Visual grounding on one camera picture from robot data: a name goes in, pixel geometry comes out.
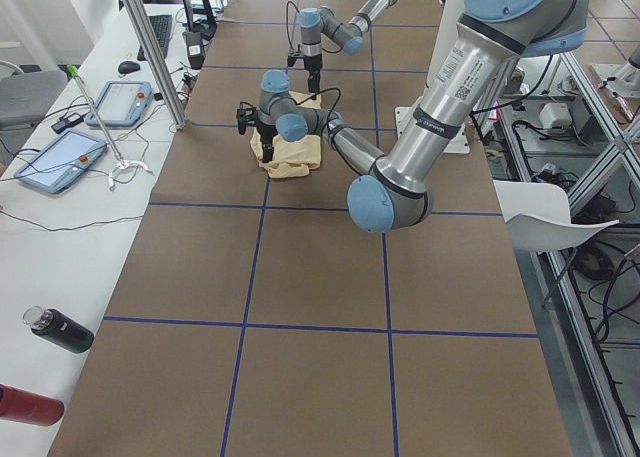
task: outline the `chair leg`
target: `chair leg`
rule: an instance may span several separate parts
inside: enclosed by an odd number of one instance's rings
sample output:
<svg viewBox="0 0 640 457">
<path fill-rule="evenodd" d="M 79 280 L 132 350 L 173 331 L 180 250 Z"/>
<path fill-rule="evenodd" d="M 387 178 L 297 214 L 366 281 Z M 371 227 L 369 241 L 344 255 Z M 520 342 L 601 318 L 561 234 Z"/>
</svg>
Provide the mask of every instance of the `chair leg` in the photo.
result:
<svg viewBox="0 0 640 457">
<path fill-rule="evenodd" d="M 547 295 L 545 295 L 544 299 L 542 299 L 542 308 L 543 309 L 547 308 L 547 302 L 549 302 L 549 300 L 551 299 L 551 296 L 555 292 L 556 288 L 558 288 L 560 286 L 560 282 L 562 282 L 562 279 L 564 278 L 565 274 L 569 271 L 569 268 L 571 267 L 571 263 L 573 262 L 573 259 L 576 258 L 576 255 L 578 255 L 578 248 L 574 247 L 573 249 L 571 249 L 571 254 L 569 255 L 569 258 L 567 259 L 567 263 L 564 265 L 564 267 L 562 268 L 562 270 L 558 274 L 558 277 L 556 277 L 556 279 L 553 281 L 553 284 L 552 284 L 551 288 L 549 289 L 549 292 L 547 292 Z"/>
</svg>

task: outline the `red cylinder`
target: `red cylinder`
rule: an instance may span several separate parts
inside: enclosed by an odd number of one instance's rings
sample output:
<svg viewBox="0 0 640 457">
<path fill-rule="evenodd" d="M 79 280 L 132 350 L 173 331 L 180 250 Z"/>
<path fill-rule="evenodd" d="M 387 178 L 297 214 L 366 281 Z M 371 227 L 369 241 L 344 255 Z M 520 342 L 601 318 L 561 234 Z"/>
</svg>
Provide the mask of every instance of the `red cylinder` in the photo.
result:
<svg viewBox="0 0 640 457">
<path fill-rule="evenodd" d="M 64 404 L 57 399 L 0 384 L 0 419 L 47 426 L 63 413 Z"/>
</svg>

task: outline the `white desk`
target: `white desk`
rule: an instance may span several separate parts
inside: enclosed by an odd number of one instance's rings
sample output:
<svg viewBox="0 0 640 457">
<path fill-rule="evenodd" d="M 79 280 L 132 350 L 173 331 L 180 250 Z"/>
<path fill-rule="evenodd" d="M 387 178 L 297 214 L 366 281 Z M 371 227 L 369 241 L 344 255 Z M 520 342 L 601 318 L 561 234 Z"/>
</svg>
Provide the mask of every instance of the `white desk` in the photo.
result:
<svg viewBox="0 0 640 457">
<path fill-rule="evenodd" d="M 149 14 L 184 13 L 177 5 L 147 6 Z M 188 63 L 179 23 L 174 25 L 167 56 L 172 72 Z M 135 60 L 138 52 L 135 36 L 126 12 L 121 12 L 104 37 L 98 42 L 80 68 L 89 93 L 97 97 L 104 82 L 118 80 L 117 66 L 123 60 Z M 146 80 L 158 91 L 149 64 L 125 79 Z M 172 74 L 174 82 L 182 72 Z M 64 108 L 80 91 L 74 81 L 65 88 L 52 110 Z M 145 113 L 145 118 L 157 106 Z M 42 123 L 25 147 L 41 149 L 56 134 Z M 102 137 L 100 131 L 81 131 Z M 59 196 L 41 194 L 17 181 L 0 182 L 0 204 L 15 216 L 39 222 L 48 227 L 75 227 L 95 221 L 140 216 L 144 213 L 151 188 L 162 168 L 174 126 L 166 107 L 162 107 L 140 128 L 150 142 L 145 161 L 154 175 L 139 171 L 128 185 L 118 184 L 114 192 L 107 186 L 106 175 L 88 173 Z M 114 131 L 117 137 L 121 132 Z M 139 159 L 145 144 L 135 134 L 119 143 L 125 158 Z M 110 150 L 93 167 L 109 172 L 115 165 Z M 10 177 L 22 165 L 14 161 L 5 173 Z M 127 180 L 129 174 L 122 174 Z M 76 385 L 87 353 L 67 352 L 31 334 L 22 323 L 23 312 L 32 305 L 53 307 L 97 331 L 109 302 L 122 265 L 139 226 L 139 220 L 94 226 L 70 232 L 46 232 L 31 224 L 14 221 L 0 214 L 0 382 L 32 392 L 58 398 L 66 403 Z M 38 427 L 0 420 L 0 455 L 14 457 L 44 456 L 58 431 L 59 423 Z"/>
</svg>

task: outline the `office chair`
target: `office chair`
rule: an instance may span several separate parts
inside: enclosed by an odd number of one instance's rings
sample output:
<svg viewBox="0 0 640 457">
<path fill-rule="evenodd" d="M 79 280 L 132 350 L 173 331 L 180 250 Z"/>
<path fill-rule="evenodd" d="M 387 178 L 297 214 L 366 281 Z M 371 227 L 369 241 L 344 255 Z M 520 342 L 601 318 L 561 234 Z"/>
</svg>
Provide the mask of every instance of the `office chair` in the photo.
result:
<svg viewBox="0 0 640 457">
<path fill-rule="evenodd" d="M 569 270 L 578 253 L 578 247 L 601 230 L 619 221 L 611 220 L 591 225 L 571 223 L 567 194 L 553 184 L 494 180 L 493 185 L 514 249 L 532 252 L 571 249 L 564 268 L 543 298 L 544 307 Z"/>
<path fill-rule="evenodd" d="M 17 47 L 16 43 L 0 43 L 1 48 Z M 10 154 L 20 149 L 33 128 L 47 114 L 67 85 L 67 75 L 61 70 L 24 73 L 17 65 L 0 60 L 13 75 L 0 80 L 0 139 Z M 0 162 L 9 164 L 11 155 L 0 146 Z"/>
</svg>

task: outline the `computer mouse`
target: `computer mouse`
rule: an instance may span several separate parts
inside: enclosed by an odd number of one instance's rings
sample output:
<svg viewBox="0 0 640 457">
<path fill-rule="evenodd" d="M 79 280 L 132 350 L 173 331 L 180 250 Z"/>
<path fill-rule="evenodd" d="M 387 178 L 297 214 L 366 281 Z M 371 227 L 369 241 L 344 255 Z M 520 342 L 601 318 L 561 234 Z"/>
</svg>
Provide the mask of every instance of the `computer mouse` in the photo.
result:
<svg viewBox="0 0 640 457">
<path fill-rule="evenodd" d="M 132 60 L 125 60 L 124 62 L 120 62 L 120 65 L 118 66 L 118 73 L 120 75 L 127 75 L 138 70 L 140 70 L 140 64 Z"/>
</svg>

